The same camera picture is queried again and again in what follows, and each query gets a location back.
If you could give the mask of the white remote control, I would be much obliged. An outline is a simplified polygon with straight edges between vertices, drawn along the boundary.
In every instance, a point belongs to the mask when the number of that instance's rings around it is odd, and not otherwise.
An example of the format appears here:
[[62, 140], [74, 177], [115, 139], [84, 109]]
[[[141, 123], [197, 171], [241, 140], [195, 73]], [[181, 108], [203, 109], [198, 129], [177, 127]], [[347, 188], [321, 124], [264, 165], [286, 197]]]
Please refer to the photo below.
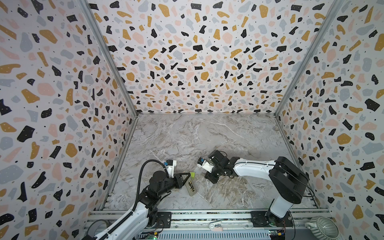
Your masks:
[[191, 179], [188, 179], [187, 183], [185, 184], [185, 187], [190, 197], [193, 197], [197, 193], [197, 188], [195, 187]]

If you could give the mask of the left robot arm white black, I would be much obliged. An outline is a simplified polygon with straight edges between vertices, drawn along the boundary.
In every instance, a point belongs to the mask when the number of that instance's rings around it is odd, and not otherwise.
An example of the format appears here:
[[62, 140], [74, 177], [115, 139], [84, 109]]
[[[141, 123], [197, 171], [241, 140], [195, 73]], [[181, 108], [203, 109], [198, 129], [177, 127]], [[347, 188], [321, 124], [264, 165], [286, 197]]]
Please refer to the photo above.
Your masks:
[[174, 174], [167, 177], [163, 171], [153, 173], [149, 185], [138, 195], [138, 200], [122, 217], [105, 230], [84, 240], [132, 240], [146, 227], [156, 224], [158, 205], [162, 195], [169, 194], [173, 189], [181, 189], [190, 178], [190, 173]]

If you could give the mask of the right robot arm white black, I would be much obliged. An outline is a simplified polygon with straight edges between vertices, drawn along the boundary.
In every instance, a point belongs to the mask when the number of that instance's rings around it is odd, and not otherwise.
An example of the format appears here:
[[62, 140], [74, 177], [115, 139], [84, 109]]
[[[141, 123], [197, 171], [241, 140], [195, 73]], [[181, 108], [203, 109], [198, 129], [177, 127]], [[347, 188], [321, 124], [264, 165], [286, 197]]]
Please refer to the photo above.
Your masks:
[[309, 177], [285, 157], [274, 161], [251, 161], [240, 157], [228, 159], [215, 150], [207, 159], [199, 158], [197, 165], [206, 170], [205, 178], [216, 184], [221, 176], [254, 177], [271, 181], [279, 195], [265, 213], [265, 224], [283, 221], [293, 205], [302, 202]]

